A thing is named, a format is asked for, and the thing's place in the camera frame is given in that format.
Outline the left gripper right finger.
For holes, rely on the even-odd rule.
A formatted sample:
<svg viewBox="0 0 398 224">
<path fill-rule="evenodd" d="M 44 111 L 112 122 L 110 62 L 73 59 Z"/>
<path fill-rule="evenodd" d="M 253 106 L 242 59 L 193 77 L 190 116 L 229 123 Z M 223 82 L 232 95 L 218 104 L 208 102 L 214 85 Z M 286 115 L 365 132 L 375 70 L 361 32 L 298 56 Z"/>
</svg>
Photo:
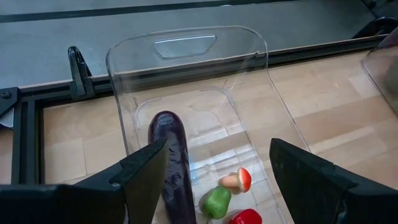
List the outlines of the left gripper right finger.
<svg viewBox="0 0 398 224">
<path fill-rule="evenodd" d="M 269 156 L 295 224 L 398 224 L 398 190 L 279 138 Z"/>
</svg>

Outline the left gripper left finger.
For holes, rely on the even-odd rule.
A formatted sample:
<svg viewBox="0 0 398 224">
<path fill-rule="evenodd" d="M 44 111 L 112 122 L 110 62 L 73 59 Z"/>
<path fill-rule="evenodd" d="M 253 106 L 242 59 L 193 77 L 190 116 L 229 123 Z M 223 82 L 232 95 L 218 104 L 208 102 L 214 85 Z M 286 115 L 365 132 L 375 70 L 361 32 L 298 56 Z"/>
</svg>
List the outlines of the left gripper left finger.
<svg viewBox="0 0 398 224">
<path fill-rule="evenodd" d="M 159 139 L 73 185 L 0 185 L 0 224 L 150 224 L 168 156 Z"/>
</svg>

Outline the purple eggplant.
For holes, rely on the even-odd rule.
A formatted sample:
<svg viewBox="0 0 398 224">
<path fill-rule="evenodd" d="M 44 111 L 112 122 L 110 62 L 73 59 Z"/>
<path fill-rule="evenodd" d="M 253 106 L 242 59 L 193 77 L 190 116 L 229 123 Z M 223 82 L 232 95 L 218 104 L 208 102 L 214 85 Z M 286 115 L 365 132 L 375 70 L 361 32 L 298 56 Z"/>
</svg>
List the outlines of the purple eggplant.
<svg viewBox="0 0 398 224">
<path fill-rule="evenodd" d="M 169 162 L 162 189 L 171 224 L 197 224 L 185 129 L 181 119 L 171 111 L 161 111 L 152 119 L 148 142 L 166 138 Z"/>
</svg>

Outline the red-capped mushroom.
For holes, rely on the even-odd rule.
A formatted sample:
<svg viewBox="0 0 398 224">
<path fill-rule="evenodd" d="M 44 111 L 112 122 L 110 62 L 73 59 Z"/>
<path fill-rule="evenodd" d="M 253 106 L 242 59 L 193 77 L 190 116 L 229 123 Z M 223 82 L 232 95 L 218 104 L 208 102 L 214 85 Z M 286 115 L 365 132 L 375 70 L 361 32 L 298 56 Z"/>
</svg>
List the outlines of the red-capped mushroom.
<svg viewBox="0 0 398 224">
<path fill-rule="evenodd" d="M 246 193 L 251 188 L 252 177 L 247 169 L 240 167 L 236 172 L 222 177 L 219 183 L 223 187 L 239 189 L 240 192 Z"/>
</svg>

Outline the small red radish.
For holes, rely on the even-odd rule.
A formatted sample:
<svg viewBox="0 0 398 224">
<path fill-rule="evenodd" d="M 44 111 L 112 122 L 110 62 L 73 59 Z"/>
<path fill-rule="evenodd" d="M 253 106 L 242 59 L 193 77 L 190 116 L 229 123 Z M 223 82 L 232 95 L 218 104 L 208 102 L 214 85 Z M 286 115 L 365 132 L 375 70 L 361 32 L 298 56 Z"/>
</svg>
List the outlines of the small red radish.
<svg viewBox="0 0 398 224">
<path fill-rule="evenodd" d="M 262 224 L 262 217 L 254 209 L 249 208 L 235 214 L 228 224 Z"/>
</svg>

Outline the small green pepper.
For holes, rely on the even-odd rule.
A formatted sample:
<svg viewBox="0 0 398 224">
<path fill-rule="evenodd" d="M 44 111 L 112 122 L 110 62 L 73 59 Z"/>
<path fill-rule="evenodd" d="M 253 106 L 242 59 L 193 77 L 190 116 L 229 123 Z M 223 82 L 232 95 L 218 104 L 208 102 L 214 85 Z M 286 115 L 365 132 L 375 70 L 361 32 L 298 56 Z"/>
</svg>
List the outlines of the small green pepper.
<svg viewBox="0 0 398 224">
<path fill-rule="evenodd" d="M 227 214 L 230 201 L 231 192 L 226 187 L 219 185 L 209 191 L 201 206 L 206 215 L 205 224 L 209 224 L 212 219 L 222 219 Z"/>
</svg>

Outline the clear plastic bin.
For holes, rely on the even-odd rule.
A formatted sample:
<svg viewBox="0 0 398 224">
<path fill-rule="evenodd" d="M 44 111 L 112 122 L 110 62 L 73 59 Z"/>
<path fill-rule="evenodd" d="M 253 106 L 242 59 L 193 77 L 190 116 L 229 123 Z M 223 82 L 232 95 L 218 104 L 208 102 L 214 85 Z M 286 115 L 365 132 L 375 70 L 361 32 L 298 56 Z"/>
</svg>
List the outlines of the clear plastic bin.
<svg viewBox="0 0 398 224">
<path fill-rule="evenodd" d="M 398 116 L 398 27 L 362 59 L 361 65 Z"/>
<path fill-rule="evenodd" d="M 106 66 L 128 152 L 147 145 L 157 113 L 171 111 L 182 121 L 197 224 L 227 224 L 247 208 L 264 224 L 293 224 L 269 147 L 274 138 L 306 143 L 270 78 L 260 34 L 221 26 L 134 35 L 110 48 Z M 232 190 L 227 216 L 208 220 L 202 201 L 241 167 L 252 177 L 251 189 Z"/>
</svg>

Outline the black table frame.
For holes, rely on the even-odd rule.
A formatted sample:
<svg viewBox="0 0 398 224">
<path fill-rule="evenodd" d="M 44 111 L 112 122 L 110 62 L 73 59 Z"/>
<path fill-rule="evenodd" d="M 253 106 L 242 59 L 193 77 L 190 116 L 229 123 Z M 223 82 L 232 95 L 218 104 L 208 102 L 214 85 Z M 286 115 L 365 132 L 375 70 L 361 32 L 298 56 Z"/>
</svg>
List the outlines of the black table frame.
<svg viewBox="0 0 398 224">
<path fill-rule="evenodd" d="M 293 49 L 271 51 L 267 56 L 270 68 L 290 65 L 309 60 L 317 60 L 374 48 L 387 36 L 376 35 L 343 40 L 319 45 L 309 45 Z M 134 85 L 140 90 L 150 90 L 161 86 L 154 81 L 159 73 L 169 81 L 169 85 L 207 80 L 233 73 L 238 69 L 242 57 L 223 59 L 217 62 L 202 62 L 198 65 L 182 65 L 168 72 L 157 69 L 139 76 Z M 108 76 L 91 76 L 95 95 L 91 98 L 74 100 L 71 96 L 70 81 L 46 83 L 24 88 L 0 89 L 0 118 L 12 111 L 12 184 L 42 184 L 44 182 L 44 119 L 43 109 L 85 100 L 111 96 L 113 89 Z"/>
</svg>

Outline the black frame bracket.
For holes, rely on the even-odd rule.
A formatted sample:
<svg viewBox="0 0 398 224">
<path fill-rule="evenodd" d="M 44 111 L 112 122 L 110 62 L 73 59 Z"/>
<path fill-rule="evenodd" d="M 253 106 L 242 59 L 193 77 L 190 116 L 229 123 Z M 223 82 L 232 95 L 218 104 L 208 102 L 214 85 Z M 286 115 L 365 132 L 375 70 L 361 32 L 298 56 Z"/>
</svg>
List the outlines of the black frame bracket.
<svg viewBox="0 0 398 224">
<path fill-rule="evenodd" d="M 91 98 L 95 95 L 91 72 L 78 47 L 68 48 L 68 59 L 72 75 L 70 84 L 71 96 L 74 100 Z"/>
<path fill-rule="evenodd" d="M 380 17 L 364 26 L 353 36 L 353 39 L 390 34 L 396 27 L 398 27 L 398 19 L 394 17 Z"/>
</svg>

